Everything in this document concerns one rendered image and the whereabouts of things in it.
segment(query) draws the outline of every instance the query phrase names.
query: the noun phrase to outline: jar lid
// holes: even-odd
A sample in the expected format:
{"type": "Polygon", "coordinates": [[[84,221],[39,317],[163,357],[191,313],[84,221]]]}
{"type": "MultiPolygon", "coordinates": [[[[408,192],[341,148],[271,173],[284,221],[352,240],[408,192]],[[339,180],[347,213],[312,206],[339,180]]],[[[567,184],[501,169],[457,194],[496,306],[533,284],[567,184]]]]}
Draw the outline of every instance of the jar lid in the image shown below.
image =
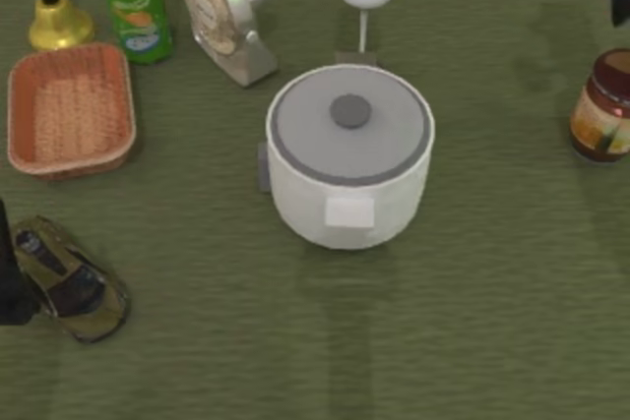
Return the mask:
{"type": "Polygon", "coordinates": [[[604,94],[612,95],[618,101],[628,102],[630,49],[617,48],[603,53],[595,62],[593,79],[604,94]]]}
{"type": "Polygon", "coordinates": [[[292,167],[340,186],[398,177],[428,153],[433,134],[433,117],[417,90],[360,65],[300,76],[278,93],[268,116],[268,137],[292,167]]]}

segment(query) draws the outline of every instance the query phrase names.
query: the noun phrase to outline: rice cooker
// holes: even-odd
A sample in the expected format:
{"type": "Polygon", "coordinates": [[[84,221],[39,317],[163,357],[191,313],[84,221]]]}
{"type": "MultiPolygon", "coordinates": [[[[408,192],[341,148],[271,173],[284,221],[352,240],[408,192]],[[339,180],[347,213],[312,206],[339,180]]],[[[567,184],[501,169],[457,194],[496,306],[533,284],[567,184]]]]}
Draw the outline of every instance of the rice cooker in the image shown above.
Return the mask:
{"type": "Polygon", "coordinates": [[[405,80],[340,64],[288,83],[269,108],[266,136],[264,167],[282,220],[317,245],[360,250],[415,216],[435,122],[405,80]]]}

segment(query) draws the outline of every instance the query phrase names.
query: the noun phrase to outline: gray lid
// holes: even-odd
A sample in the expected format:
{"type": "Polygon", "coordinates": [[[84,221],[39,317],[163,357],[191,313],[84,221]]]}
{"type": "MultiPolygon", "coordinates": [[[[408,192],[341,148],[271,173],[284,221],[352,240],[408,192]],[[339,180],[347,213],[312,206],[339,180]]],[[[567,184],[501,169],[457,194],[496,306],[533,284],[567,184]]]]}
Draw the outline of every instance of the gray lid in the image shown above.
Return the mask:
{"type": "Polygon", "coordinates": [[[276,100],[271,139],[298,171],[368,186],[412,167],[430,142],[417,92],[383,71],[350,65],[307,74],[276,100]]]}

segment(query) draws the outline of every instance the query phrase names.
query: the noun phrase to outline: green can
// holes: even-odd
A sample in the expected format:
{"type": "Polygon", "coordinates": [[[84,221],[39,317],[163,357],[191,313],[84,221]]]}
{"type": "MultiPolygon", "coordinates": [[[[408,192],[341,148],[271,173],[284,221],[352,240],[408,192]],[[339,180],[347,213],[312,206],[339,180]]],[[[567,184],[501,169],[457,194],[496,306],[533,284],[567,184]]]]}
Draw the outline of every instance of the green can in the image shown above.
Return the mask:
{"type": "Polygon", "coordinates": [[[164,0],[107,0],[114,30],[129,61],[150,64],[173,49],[164,0]]]}

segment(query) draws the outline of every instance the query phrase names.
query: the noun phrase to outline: brown basket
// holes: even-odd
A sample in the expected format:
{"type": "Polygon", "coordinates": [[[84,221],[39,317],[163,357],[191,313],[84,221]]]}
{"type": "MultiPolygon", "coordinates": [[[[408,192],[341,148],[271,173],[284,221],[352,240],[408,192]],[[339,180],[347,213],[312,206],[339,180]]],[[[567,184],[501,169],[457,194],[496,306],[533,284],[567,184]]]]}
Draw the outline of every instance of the brown basket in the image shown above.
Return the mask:
{"type": "Polygon", "coordinates": [[[36,53],[11,72],[8,155],[19,171],[59,180],[112,170],[135,140],[129,65],[117,47],[36,53]]]}

